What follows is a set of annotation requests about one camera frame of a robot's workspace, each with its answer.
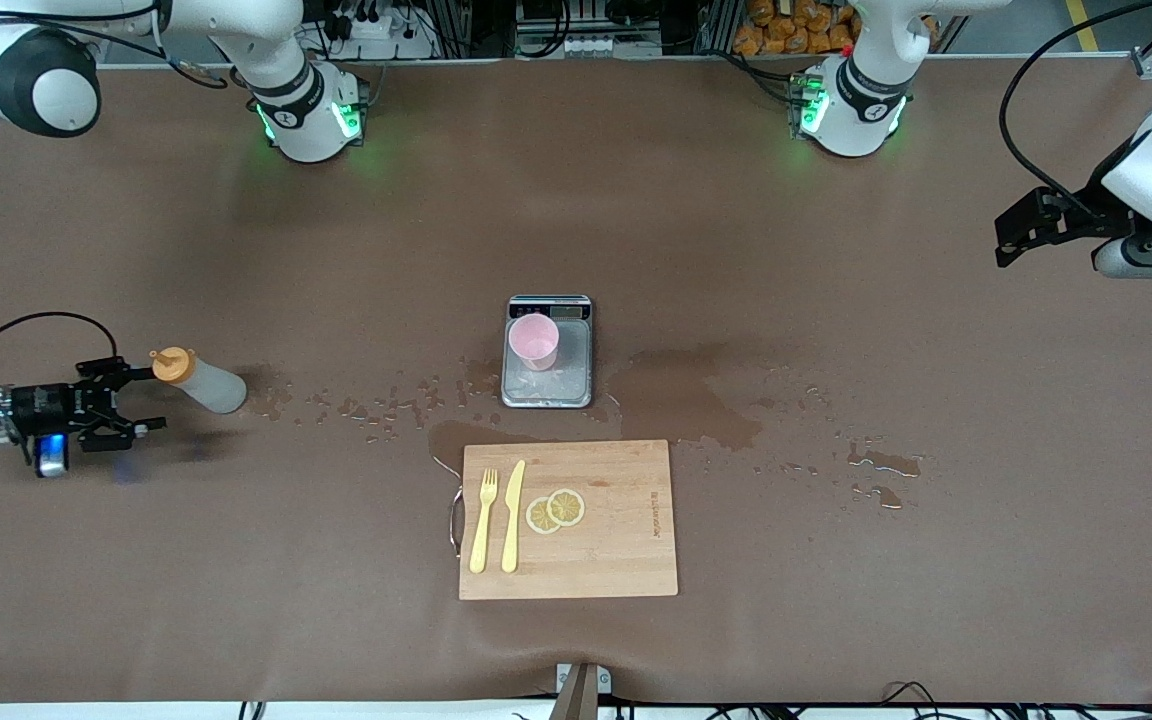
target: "fork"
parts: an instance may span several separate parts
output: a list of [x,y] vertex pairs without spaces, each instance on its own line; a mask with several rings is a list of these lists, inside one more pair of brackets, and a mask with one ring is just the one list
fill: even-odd
[[483,487],[479,487],[479,526],[473,530],[473,550],[470,552],[470,573],[482,573],[488,566],[488,522],[492,520],[492,503],[495,502],[500,475],[494,469],[483,470]]

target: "bottle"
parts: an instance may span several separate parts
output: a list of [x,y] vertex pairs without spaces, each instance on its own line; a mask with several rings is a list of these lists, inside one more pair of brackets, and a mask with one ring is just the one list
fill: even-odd
[[247,382],[242,378],[198,359],[183,347],[169,347],[150,353],[154,359],[154,377],[187,392],[198,404],[213,414],[233,414],[247,401]]

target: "yellow knife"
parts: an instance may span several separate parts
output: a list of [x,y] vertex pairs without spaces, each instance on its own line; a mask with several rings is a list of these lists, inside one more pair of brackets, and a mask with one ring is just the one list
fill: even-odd
[[526,462],[518,461],[509,475],[509,486],[503,488],[503,505],[509,509],[509,524],[503,530],[503,553],[500,553],[500,569],[513,573],[518,569],[518,500],[522,497],[522,471]]

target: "pile of brown objects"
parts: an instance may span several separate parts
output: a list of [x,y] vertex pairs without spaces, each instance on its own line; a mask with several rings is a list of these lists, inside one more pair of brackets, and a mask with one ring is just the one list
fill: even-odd
[[861,37],[861,15],[850,5],[786,0],[778,9],[773,0],[749,0],[746,9],[750,22],[732,45],[737,55],[836,53]]

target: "lemon slice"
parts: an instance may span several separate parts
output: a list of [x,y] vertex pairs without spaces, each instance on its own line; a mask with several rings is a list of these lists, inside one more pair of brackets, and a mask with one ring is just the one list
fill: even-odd
[[550,495],[550,517],[562,528],[579,523],[585,516],[585,498],[573,488],[561,488]]
[[550,517],[548,497],[538,497],[526,507],[526,526],[543,536],[558,532],[558,522]]

